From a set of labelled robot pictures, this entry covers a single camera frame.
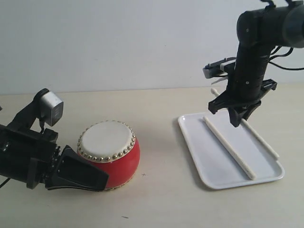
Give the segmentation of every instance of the white drum head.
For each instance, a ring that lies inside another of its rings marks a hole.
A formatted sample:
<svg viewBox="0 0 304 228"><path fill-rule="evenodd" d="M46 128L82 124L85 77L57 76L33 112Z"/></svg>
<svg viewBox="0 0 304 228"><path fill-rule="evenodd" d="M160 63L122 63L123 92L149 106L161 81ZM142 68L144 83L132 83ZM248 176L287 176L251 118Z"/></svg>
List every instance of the white drum head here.
<svg viewBox="0 0 304 228"><path fill-rule="evenodd" d="M78 151L88 160L112 162L126 155L135 144L135 135L125 123L105 121L88 128L79 139Z"/></svg>

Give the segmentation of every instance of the tray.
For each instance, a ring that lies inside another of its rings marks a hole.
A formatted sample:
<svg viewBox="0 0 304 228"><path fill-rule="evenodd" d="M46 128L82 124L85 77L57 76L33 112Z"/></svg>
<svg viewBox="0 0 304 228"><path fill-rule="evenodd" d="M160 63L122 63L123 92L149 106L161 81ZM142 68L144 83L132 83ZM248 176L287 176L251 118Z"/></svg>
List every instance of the tray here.
<svg viewBox="0 0 304 228"><path fill-rule="evenodd" d="M255 173L254 180L246 175L208 128L203 116L209 119ZM260 137L258 140L252 132L254 130L250 131L244 122L237 128L232 126L227 110L218 111L215 115L209 112L182 115L178 118L178 123L199 176L209 188L234 188L276 181L284 177L284 168L278 158L261 143L263 139Z"/></svg>

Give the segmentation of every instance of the white tray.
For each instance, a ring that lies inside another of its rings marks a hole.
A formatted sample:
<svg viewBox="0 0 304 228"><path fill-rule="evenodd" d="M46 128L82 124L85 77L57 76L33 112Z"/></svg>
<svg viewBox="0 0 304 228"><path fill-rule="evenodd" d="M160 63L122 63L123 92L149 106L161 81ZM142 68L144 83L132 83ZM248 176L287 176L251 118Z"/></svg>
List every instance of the white tray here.
<svg viewBox="0 0 304 228"><path fill-rule="evenodd" d="M218 138L203 122L206 116L229 144L238 152L256 179L251 180L233 159ZM211 189L227 189L276 181L285 171L243 123L232 126L227 110L187 114L178 118L181 131L193 157L201 180Z"/></svg>

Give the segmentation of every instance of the table surface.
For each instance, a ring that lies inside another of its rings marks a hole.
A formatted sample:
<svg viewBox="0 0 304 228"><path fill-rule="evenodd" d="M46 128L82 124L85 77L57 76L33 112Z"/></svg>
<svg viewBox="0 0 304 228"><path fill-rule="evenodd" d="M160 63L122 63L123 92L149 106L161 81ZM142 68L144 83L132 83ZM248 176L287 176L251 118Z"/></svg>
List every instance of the table surface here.
<svg viewBox="0 0 304 228"><path fill-rule="evenodd" d="M214 99L210 88L58 94L64 116L51 129L61 147L75 150L91 124L122 120L140 142L139 168L125 186L106 192L48 191L42 184L30 190L11 180L0 189L0 227L303 227L303 91L304 84L278 85L248 120L280 155L285 177L227 190L209 190L201 182L177 123L183 114L207 111ZM0 96L0 123L7 125L32 98Z"/></svg>

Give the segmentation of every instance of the white table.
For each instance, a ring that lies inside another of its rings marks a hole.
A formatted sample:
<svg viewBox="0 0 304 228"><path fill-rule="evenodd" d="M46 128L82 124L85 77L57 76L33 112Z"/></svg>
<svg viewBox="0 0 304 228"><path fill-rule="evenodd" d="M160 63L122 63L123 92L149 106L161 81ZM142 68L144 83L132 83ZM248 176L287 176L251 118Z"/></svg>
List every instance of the white table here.
<svg viewBox="0 0 304 228"><path fill-rule="evenodd" d="M279 153L285 177L219 191L201 182L176 120L207 111L214 99L210 88L58 95L65 101L64 116L52 129L61 147L75 149L79 134L91 124L123 120L141 145L137 173L127 185L107 192L47 191L42 184L30 190L11 180L0 189L0 227L304 227L304 84L279 84L249 119ZM8 124L32 98L0 96L0 123Z"/></svg>

